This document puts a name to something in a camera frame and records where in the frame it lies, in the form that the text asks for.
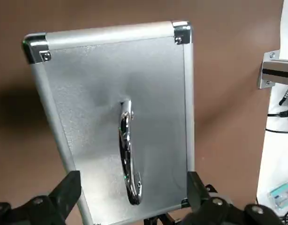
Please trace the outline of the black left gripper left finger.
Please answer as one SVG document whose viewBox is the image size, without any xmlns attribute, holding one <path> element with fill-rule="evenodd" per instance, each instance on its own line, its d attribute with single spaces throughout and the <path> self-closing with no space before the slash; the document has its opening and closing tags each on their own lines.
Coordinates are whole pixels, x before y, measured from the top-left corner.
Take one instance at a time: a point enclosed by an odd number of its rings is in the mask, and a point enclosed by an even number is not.
<svg viewBox="0 0 288 225">
<path fill-rule="evenodd" d="M 48 195 L 38 195 L 12 208 L 0 202 L 0 225 L 64 225 L 81 196 L 81 176 L 70 171 Z"/>
</svg>

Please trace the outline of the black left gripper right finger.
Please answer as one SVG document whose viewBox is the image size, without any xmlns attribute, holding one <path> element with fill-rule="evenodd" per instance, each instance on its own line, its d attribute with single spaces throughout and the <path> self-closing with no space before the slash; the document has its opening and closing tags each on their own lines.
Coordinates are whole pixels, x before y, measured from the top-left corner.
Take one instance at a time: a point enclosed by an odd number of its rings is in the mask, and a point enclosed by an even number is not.
<svg viewBox="0 0 288 225">
<path fill-rule="evenodd" d="M 197 172 L 187 172 L 187 197 L 192 212 L 186 225 L 281 225 L 270 208 L 248 204 L 243 210 L 218 196 L 210 196 Z"/>
</svg>

